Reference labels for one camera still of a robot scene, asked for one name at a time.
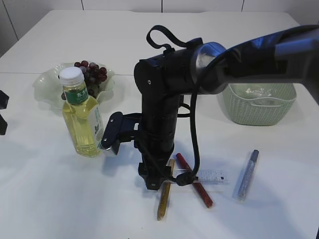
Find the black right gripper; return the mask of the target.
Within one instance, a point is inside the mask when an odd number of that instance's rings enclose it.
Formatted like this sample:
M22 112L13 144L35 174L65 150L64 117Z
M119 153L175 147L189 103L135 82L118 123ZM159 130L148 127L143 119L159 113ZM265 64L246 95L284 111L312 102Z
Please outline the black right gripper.
M113 113L101 140L101 149L118 154L120 144L134 141L142 155L138 173L147 189L158 190L168 179L167 162L174 150L174 135L179 96L165 97L158 102L142 98L141 113Z

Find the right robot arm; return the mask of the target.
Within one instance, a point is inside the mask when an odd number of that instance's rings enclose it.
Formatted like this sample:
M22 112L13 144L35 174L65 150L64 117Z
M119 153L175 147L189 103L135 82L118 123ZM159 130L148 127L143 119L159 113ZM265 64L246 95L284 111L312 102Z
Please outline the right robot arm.
M197 96L217 95L229 84L298 83L314 100L319 98L319 27L302 25L224 48L201 38L177 39L166 27L156 25L168 44L147 42L163 53L141 59L134 68L135 84L142 95L140 113L113 113L99 147L117 154L123 142L134 142L142 155L139 175L146 187L158 190L169 180L179 186L193 183L200 167L196 136ZM167 162L174 150L174 135L181 97L190 95L190 133L194 168L172 177Z

